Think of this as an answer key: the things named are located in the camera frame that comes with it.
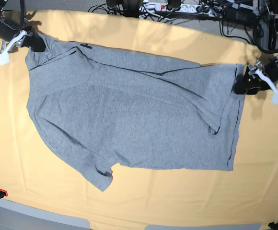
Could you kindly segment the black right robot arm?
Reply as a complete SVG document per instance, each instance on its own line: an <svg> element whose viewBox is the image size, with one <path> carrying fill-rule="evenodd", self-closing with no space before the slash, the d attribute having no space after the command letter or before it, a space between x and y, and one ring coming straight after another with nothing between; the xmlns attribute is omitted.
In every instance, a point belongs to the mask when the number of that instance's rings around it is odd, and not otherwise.
<svg viewBox="0 0 278 230"><path fill-rule="evenodd" d="M43 52L46 45L43 39L27 26L26 4L24 0L20 1L20 22L7 18L3 14L3 8L6 0L0 0L0 39L11 45L8 50L14 47L30 47L34 52Z"/></svg>

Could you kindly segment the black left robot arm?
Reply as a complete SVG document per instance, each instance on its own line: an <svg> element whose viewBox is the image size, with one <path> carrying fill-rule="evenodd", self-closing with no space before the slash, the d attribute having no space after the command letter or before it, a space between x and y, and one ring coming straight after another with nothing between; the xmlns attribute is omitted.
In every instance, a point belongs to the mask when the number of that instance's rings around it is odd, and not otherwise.
<svg viewBox="0 0 278 230"><path fill-rule="evenodd" d="M257 11L258 14L235 8L225 10L227 19L252 29L253 44L262 53L276 55L265 65L260 61L248 65L233 87L236 94L278 91L278 0L259 0Z"/></svg>

